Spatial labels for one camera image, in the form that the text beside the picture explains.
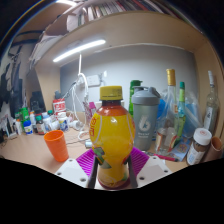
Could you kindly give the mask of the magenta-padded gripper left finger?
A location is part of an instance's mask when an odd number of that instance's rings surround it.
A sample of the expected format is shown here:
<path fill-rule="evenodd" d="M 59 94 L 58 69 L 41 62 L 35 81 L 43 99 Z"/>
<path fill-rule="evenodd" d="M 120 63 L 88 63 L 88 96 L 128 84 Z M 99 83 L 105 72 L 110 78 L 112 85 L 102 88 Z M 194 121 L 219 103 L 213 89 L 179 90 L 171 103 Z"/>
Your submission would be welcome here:
<path fill-rule="evenodd" d="M 92 150 L 77 159 L 67 159 L 55 175 L 78 186 L 94 189 L 97 178 L 98 162 Z"/>

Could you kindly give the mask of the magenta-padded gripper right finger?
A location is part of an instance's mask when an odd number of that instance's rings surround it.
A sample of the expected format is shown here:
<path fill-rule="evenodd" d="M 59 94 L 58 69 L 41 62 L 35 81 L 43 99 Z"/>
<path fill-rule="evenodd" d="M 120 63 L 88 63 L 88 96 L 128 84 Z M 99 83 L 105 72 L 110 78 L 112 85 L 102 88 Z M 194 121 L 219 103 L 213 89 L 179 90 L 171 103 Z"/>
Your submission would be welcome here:
<path fill-rule="evenodd" d="M 172 173 L 158 156 L 148 156 L 137 148 L 132 149 L 128 158 L 128 168 L 133 189 L 144 187 Z"/>

